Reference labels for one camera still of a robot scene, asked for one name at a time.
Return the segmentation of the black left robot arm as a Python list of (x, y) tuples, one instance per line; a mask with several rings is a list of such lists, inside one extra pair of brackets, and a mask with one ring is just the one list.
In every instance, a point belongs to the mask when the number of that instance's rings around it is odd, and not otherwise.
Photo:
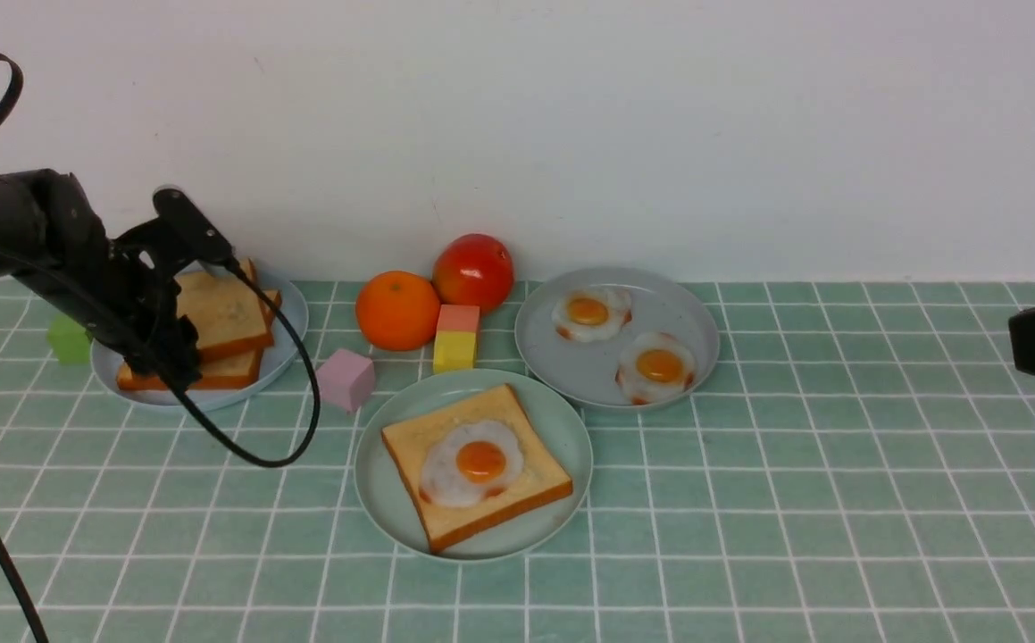
[(200, 353), (174, 276), (195, 257), (162, 217), (106, 236), (70, 172), (0, 175), (0, 277), (71, 317), (134, 372), (182, 387), (200, 379)]

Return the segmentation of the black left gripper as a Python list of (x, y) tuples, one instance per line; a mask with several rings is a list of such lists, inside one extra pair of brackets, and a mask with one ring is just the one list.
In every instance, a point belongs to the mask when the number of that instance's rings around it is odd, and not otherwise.
[(45, 269), (45, 298), (124, 358), (146, 358), (146, 374), (187, 389), (199, 379), (198, 330), (174, 317), (161, 274), (112, 241), (83, 241)]

